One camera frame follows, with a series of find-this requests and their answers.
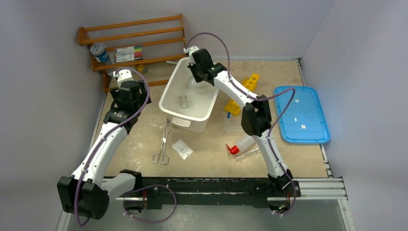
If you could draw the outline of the small glass jar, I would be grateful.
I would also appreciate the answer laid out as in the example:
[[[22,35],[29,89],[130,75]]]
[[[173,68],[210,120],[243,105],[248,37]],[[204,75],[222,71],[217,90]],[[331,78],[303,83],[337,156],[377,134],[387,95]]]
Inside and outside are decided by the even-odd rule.
[[[187,95],[180,95],[179,106],[181,109],[187,109],[189,107],[189,99]]]

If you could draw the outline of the white plastic bin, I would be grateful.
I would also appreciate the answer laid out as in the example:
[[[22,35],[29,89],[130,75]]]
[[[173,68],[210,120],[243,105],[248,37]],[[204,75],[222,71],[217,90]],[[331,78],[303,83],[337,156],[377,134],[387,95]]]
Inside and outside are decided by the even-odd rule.
[[[171,125],[192,132],[206,130],[219,89],[203,81],[193,83],[188,57],[178,61],[159,101]]]

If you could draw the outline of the small plastic zip bag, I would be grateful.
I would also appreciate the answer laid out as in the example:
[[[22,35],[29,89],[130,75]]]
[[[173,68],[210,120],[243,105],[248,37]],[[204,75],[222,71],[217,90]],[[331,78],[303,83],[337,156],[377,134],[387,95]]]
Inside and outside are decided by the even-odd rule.
[[[172,145],[172,148],[180,155],[183,160],[186,160],[192,153],[193,150],[182,140],[179,139]]]

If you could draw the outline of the red cap wash bottle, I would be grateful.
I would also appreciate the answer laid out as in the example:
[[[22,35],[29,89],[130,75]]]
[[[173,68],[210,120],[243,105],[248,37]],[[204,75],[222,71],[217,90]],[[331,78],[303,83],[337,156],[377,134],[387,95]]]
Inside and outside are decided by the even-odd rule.
[[[241,138],[239,138],[235,145],[232,147],[229,147],[226,144],[227,150],[229,151],[229,153],[231,155],[236,155],[239,152],[243,152],[245,150],[247,150],[248,148],[250,148],[252,145],[255,144],[255,140],[252,136],[250,135],[244,135]]]

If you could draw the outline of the blue cap glass tube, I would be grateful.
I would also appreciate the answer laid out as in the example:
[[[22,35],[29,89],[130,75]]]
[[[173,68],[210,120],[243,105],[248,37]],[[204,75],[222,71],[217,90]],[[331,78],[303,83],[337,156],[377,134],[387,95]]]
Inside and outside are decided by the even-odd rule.
[[[256,154],[258,154],[258,153],[259,153],[259,147],[256,147],[256,148],[251,149],[251,150],[249,150],[249,151],[247,151],[247,152],[241,154],[240,156],[236,157],[235,160],[236,160],[237,162],[238,162],[238,161],[242,161],[242,160],[244,160],[244,159],[246,159],[246,158],[248,158],[248,157],[251,157],[251,156],[253,156],[253,155],[256,155]]]

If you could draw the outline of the clear watch glass dish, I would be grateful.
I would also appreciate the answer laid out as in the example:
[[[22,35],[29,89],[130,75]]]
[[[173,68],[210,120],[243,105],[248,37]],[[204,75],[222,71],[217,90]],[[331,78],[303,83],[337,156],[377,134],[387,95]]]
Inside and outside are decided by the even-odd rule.
[[[200,89],[200,88],[203,87],[203,84],[196,82],[194,76],[190,76],[190,77],[188,78],[188,80],[187,80],[187,86],[188,86],[190,89]]]

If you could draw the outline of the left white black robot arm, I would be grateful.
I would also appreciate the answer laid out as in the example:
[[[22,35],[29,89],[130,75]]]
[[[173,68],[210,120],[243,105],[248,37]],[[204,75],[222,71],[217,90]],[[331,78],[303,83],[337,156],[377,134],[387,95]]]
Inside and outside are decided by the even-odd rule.
[[[128,193],[143,192],[141,173],[124,169],[103,181],[104,173],[122,141],[138,121],[145,105],[151,103],[144,81],[128,80],[111,91],[114,103],[103,120],[98,141],[69,177],[61,177],[57,190],[63,211],[77,217],[101,219],[113,200]]]

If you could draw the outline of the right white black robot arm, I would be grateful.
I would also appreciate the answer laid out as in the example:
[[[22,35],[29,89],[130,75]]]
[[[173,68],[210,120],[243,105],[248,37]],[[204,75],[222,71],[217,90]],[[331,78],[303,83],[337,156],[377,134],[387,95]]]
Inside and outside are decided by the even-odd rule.
[[[257,96],[246,89],[230,75],[221,63],[213,63],[206,49],[196,46],[184,48],[189,57],[188,68],[197,83],[207,82],[225,92],[242,109],[241,126],[258,145],[268,170],[270,189],[274,195],[281,196],[288,191],[289,185],[296,191],[290,170],[281,159],[271,134],[273,123],[268,98]]]

